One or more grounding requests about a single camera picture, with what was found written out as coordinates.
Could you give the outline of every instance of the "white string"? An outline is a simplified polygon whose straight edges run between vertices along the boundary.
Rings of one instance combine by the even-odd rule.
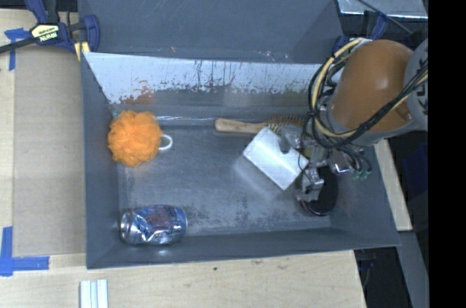
[[[163,151],[163,150],[168,150],[169,148],[171,148],[173,145],[173,139],[169,135],[165,135],[165,134],[162,135],[162,138],[165,138],[166,140],[168,140],[168,144],[165,146],[159,147],[159,150]]]

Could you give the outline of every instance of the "wooden brush handle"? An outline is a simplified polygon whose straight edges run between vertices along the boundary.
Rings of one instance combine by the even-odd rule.
[[[236,133],[259,133],[267,123],[244,123],[239,120],[217,119],[214,122],[216,130],[220,132],[236,132]]]

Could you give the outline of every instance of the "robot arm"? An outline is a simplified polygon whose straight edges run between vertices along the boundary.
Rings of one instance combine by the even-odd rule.
[[[300,138],[296,130],[282,131],[282,139],[309,159],[296,194],[307,210],[326,214],[312,206],[318,205],[324,181],[332,179],[328,172],[364,179],[371,172],[364,149],[384,138],[427,130],[427,49],[427,40],[413,51],[390,40],[355,39],[316,72]]]

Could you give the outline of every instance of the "clamp handle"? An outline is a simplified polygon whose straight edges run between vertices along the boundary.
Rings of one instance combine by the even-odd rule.
[[[57,0],[24,0],[26,7],[36,17],[37,23],[56,23],[60,17],[56,11]]]

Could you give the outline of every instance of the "blue tape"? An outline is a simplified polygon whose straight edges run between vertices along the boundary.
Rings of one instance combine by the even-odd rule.
[[[13,227],[3,228],[0,249],[0,276],[11,277],[13,272],[28,270],[48,270],[49,256],[12,257]]]
[[[29,38],[29,31],[24,30],[23,28],[13,28],[12,30],[6,30],[5,35],[12,42],[17,40],[23,40]],[[8,70],[15,70],[16,67],[16,53],[14,50],[9,52],[9,66]]]

